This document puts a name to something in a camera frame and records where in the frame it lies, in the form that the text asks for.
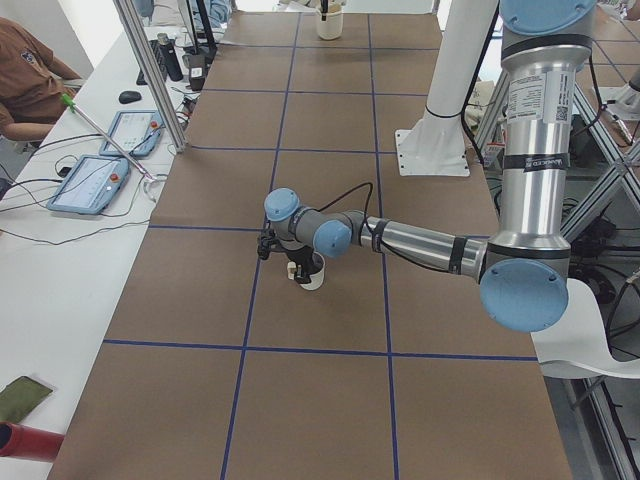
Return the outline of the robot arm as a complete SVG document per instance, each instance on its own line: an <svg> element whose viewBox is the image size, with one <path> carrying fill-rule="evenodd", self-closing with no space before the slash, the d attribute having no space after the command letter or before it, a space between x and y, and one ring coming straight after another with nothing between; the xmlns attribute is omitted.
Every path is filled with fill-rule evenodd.
<svg viewBox="0 0 640 480"><path fill-rule="evenodd" d="M496 22L503 25L506 144L498 231L472 240L370 216L303 205L288 188L265 199L257 253L286 255L289 277L314 290L325 261L353 245L479 283L497 323L517 331L551 327L564 314L571 248L561 234L570 163L575 76L592 52L592 1L456 1L423 116L396 132L405 176L464 176L464 112Z"/></svg>

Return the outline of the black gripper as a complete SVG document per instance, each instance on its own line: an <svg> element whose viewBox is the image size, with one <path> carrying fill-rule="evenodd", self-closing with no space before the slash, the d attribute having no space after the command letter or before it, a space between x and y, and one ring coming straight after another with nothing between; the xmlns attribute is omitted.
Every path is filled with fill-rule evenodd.
<svg viewBox="0 0 640 480"><path fill-rule="evenodd" d="M279 240L279 244L292 263L293 280L296 283L309 283L310 273L308 264L313 259L313 249L297 241Z"/></svg>

